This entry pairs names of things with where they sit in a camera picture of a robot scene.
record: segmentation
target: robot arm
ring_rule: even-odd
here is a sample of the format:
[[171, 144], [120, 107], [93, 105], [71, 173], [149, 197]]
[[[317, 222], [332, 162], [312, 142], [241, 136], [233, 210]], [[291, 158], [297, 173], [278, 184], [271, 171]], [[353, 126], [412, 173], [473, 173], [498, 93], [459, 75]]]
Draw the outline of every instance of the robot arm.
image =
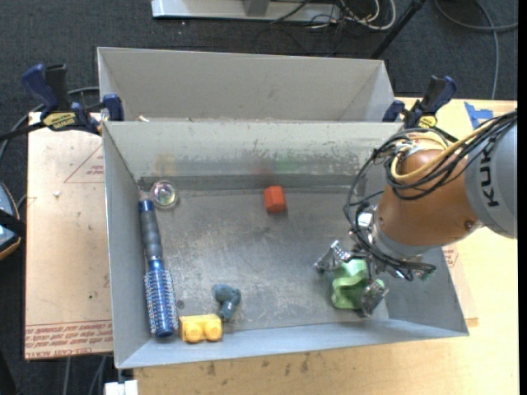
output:
[[[457, 146], [414, 137], [416, 150], [392, 161], [376, 208], [373, 232], [380, 249], [406, 257], [480, 226], [517, 238], [516, 121], [516, 112], [493, 119]], [[428, 179], [440, 163], [445, 173]]]
[[[361, 259], [368, 271], [361, 293], [365, 314], [387, 291], [377, 276], [412, 281], [428, 278], [429, 249], [465, 238], [487, 226], [517, 238], [517, 111], [492, 118], [464, 139], [449, 142], [439, 129], [408, 128], [373, 151], [352, 183], [344, 211], [352, 249], [331, 244], [315, 267], [336, 272]], [[370, 168], [385, 167], [385, 188], [378, 203], [365, 195]]]

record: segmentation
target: orange object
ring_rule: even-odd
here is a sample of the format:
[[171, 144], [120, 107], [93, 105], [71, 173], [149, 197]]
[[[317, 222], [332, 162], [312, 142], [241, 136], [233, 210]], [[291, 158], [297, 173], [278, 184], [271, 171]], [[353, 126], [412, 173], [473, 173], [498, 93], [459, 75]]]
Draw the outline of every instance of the orange object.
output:
[[265, 209], [267, 212], [275, 214], [286, 209], [286, 197], [283, 194], [282, 186], [270, 186], [263, 191], [265, 198]]

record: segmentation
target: bin floor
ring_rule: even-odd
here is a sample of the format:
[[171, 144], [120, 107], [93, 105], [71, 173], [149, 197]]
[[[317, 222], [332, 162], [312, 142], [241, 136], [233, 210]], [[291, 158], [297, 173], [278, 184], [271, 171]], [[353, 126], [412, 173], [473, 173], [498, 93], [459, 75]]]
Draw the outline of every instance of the bin floor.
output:
[[179, 316], [217, 313], [212, 288], [227, 284], [241, 303], [225, 332], [388, 318], [384, 302], [371, 318], [335, 309], [333, 274], [313, 266], [335, 239], [350, 249], [346, 193], [287, 188], [287, 209], [269, 214], [262, 189], [180, 192], [175, 208], [157, 210]]

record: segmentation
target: table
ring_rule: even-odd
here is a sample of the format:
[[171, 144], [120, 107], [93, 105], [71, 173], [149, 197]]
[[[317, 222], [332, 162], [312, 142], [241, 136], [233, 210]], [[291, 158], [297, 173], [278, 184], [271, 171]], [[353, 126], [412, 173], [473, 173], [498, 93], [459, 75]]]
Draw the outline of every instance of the table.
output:
[[[415, 101], [402, 100], [408, 107]], [[441, 109], [437, 126], [457, 137], [467, 134], [464, 102]], [[516, 107], [515, 101], [466, 102], [495, 115]], [[111, 351], [98, 139], [49, 130], [30, 135], [28, 360]], [[463, 268], [453, 278], [465, 317], [467, 309], [476, 311], [468, 337], [135, 369], [133, 377], [142, 395], [518, 393], [517, 240], [484, 229], [456, 248]]]

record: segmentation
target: yellow toy brick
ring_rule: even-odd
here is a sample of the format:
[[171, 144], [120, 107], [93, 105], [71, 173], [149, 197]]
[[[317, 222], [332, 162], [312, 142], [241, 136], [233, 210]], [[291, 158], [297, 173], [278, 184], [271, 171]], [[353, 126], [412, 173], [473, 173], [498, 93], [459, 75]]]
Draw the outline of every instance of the yellow toy brick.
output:
[[217, 314], [179, 317], [180, 338], [186, 342], [218, 341], [222, 338], [222, 320]]

